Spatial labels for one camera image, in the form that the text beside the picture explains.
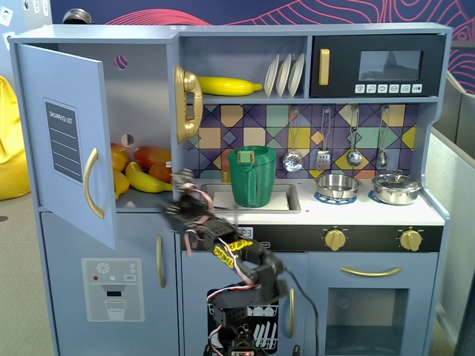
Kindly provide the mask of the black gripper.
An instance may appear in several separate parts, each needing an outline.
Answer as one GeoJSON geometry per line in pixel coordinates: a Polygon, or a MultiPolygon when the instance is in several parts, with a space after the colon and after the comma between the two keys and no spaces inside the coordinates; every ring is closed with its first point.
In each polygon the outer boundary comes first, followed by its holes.
{"type": "Polygon", "coordinates": [[[171,231],[184,234],[187,229],[212,232],[214,203],[204,191],[183,191],[177,202],[163,208],[171,231]]]}

